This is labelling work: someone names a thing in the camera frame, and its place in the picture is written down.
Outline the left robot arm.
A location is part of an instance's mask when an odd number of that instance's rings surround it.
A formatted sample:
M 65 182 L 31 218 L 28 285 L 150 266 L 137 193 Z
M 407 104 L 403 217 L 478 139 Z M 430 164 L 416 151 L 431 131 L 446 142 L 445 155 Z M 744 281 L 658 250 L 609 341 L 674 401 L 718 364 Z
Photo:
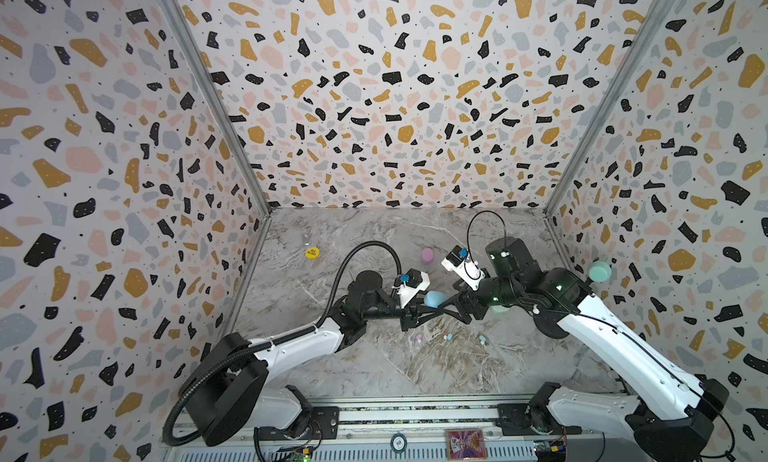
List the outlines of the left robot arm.
M 399 276 L 392 288 L 371 270 L 360 272 L 347 293 L 333 301 L 319 325 L 309 325 L 265 341 L 247 340 L 238 333 L 222 338 L 180 390 L 175 413 L 186 411 L 196 430 L 173 433 L 175 415 L 163 428 L 163 441 L 180 446 L 200 438 L 217 446 L 253 424 L 303 436 L 312 424 L 313 407 L 294 386 L 272 387 L 272 381 L 308 361 L 343 350 L 375 319 L 397 319 L 403 330 L 416 328 L 434 316 L 448 297 L 429 288 L 426 273 L 415 269 Z

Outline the pink square tag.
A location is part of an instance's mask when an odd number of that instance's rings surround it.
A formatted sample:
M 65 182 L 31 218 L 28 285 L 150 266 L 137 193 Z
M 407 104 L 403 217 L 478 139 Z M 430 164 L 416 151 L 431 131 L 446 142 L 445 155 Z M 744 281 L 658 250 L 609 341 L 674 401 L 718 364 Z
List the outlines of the pink square tag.
M 481 429 L 447 430 L 447 458 L 449 461 L 486 460 L 488 450 Z

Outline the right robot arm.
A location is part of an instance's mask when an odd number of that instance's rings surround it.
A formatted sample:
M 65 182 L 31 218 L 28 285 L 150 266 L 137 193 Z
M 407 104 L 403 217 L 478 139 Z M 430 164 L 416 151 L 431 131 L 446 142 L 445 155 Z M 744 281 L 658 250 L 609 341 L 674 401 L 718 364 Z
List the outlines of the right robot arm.
M 523 417 L 534 431 L 579 427 L 629 440 L 655 461 L 708 459 L 705 448 L 729 397 L 723 384 L 700 380 L 666 359 L 573 272 L 542 270 L 521 239 L 497 239 L 486 254 L 491 272 L 459 246 L 441 262 L 461 279 L 449 301 L 462 316 L 479 319 L 492 307 L 519 307 L 542 334 L 580 341 L 633 391 L 606 395 L 545 383 Z

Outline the pink charging case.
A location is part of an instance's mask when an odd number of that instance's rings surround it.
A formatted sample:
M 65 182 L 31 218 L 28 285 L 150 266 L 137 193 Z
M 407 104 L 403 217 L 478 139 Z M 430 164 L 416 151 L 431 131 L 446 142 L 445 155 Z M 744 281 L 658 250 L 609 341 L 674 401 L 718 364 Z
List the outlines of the pink charging case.
M 423 248 L 421 252 L 421 261 L 425 265 L 429 265 L 434 261 L 434 250 L 432 248 Z

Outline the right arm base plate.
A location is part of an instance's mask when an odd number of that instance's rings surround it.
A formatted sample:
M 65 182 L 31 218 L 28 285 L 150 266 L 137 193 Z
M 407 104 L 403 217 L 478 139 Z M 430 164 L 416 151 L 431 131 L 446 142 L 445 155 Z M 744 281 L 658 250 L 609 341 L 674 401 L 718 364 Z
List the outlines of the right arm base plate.
M 502 430 L 504 436 L 561 436 L 581 434 L 578 426 L 563 426 L 544 405 L 528 403 L 506 403 L 497 406 L 495 425 Z

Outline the round white badge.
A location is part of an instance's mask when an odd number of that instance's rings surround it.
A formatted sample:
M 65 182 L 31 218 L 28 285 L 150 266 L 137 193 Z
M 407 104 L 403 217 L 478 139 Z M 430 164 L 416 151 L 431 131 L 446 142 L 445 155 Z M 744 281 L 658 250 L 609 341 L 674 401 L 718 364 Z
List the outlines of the round white badge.
M 407 444 L 407 438 L 402 433 L 395 433 L 390 440 L 390 448 L 396 454 L 404 453 Z

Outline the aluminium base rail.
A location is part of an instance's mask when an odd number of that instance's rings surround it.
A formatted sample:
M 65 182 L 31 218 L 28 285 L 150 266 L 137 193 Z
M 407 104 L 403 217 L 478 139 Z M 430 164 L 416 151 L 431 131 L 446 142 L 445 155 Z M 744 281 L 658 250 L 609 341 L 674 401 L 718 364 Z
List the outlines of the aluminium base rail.
M 595 429 L 561 436 L 504 436 L 495 425 L 497 406 L 527 403 L 520 395 L 316 398 L 313 407 L 338 406 L 335 440 L 261 441 L 246 425 L 229 440 L 209 447 L 203 440 L 170 448 L 166 461 L 449 461 L 447 430 L 481 429 L 486 460 L 473 461 L 645 461 L 634 443 Z M 395 433 L 407 449 L 390 448 Z

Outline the blue charging case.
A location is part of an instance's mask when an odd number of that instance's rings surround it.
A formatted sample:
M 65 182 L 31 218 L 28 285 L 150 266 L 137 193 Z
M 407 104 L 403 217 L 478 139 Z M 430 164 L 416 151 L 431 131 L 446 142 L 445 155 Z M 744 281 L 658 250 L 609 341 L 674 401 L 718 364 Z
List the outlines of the blue charging case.
M 428 291 L 424 296 L 423 303 L 427 307 L 437 309 L 443 303 L 445 303 L 447 299 L 448 299 L 448 296 L 442 292 Z

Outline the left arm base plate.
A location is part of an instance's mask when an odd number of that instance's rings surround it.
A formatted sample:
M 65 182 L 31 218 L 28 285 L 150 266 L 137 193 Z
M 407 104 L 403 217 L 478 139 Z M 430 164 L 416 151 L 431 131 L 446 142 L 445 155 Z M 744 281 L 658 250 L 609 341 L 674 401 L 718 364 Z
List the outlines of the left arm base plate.
M 298 419 L 286 429 L 261 426 L 257 429 L 261 441 L 306 442 L 310 438 L 322 441 L 335 440 L 340 422 L 338 406 L 313 407 L 310 412 L 303 410 Z

